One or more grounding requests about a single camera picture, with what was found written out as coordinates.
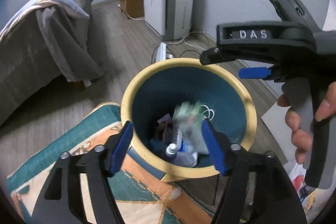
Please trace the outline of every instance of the metal bolt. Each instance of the metal bolt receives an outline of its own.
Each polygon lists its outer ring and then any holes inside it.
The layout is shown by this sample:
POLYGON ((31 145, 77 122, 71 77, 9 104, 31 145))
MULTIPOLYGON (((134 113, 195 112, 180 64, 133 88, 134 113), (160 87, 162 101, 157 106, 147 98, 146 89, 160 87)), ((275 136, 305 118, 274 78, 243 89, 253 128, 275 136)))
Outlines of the metal bolt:
POLYGON ((239 151, 241 149, 241 146, 237 143, 233 143, 230 147, 234 151, 239 151))
POLYGON ((63 152, 61 155, 60 155, 60 158, 61 159, 67 159, 70 157, 70 153, 69 152, 63 152))
POLYGON ((272 150, 268 150, 265 152, 265 155, 268 157, 268 158, 274 158, 275 157, 275 153, 272 151, 272 150))
POLYGON ((97 145, 97 146, 94 148, 94 150, 95 150, 96 152, 102 152, 104 149, 105 149, 105 146, 103 146, 102 144, 97 145))

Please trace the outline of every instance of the gray floor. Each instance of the gray floor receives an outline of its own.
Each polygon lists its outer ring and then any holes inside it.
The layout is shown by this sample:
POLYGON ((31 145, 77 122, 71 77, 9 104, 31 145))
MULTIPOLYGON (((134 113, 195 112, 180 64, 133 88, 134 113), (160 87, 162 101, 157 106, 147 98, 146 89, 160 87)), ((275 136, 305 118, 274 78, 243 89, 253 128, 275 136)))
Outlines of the gray floor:
MULTIPOLYGON (((84 92, 77 92, 64 77, 58 77, 24 102, 0 126, 0 183, 31 155, 78 124, 90 110, 101 102, 120 103, 130 80, 151 63, 153 49, 159 45, 158 37, 144 21, 126 20, 117 2, 108 1, 93 8, 89 29, 88 50, 98 63, 107 69, 101 79, 92 82, 84 92)), ((186 45, 170 46, 176 56, 190 49, 186 45)), ((197 58, 194 52, 185 57, 197 58)), ((237 76, 237 62, 221 65, 237 76)), ((242 80, 255 103, 258 129, 251 148, 254 152, 273 150, 280 160, 285 157, 261 116, 274 104, 275 99, 260 82, 242 80)), ((222 192, 223 179, 219 179, 218 193, 222 192)), ((187 180, 182 185, 207 204, 218 204, 217 177, 187 180)))

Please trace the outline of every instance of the gray handle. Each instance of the gray handle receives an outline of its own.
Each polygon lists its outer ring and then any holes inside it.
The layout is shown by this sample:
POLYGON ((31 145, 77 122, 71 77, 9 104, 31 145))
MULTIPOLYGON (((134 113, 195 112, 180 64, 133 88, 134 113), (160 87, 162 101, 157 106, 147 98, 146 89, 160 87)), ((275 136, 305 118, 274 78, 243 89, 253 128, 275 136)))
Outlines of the gray handle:
POLYGON ((322 88, 315 81, 312 91, 305 78, 294 78, 282 86, 293 110, 300 115, 300 129, 313 138, 313 147, 307 152, 303 167, 307 169, 305 182, 315 188, 329 189, 336 167, 336 116, 316 122, 315 112, 328 86, 322 88))

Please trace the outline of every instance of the finger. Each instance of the finger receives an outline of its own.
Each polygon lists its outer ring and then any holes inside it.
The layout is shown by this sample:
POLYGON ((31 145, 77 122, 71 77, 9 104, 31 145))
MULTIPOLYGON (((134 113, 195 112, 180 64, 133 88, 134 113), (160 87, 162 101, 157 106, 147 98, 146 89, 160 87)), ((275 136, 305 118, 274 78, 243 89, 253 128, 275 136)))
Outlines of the finger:
POLYGON ((295 159, 298 164, 303 164, 306 161, 306 153, 300 149, 297 149, 295 151, 295 159))
POLYGON ((299 114, 297 114, 292 108, 290 108, 285 116, 286 125, 293 131, 298 131, 301 123, 299 114))
POLYGON ((292 132, 292 144, 300 151, 307 152, 312 147, 311 137, 303 130, 292 132))
POLYGON ((288 106, 290 106, 290 103, 287 100, 286 96, 284 94, 282 94, 277 100, 277 105, 282 106, 282 107, 288 107, 288 106))
POLYGON ((336 82, 330 84, 327 94, 317 109, 315 119, 320 122, 336 113, 336 82))

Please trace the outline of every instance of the gray bed sheet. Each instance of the gray bed sheet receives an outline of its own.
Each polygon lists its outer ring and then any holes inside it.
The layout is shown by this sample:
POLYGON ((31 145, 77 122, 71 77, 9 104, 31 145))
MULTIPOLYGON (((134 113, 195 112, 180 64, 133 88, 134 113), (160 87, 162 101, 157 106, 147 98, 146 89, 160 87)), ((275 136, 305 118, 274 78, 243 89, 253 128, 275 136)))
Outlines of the gray bed sheet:
POLYGON ((89 19, 69 18, 58 5, 29 13, 0 43, 0 125, 54 78, 103 76, 87 52, 89 19))

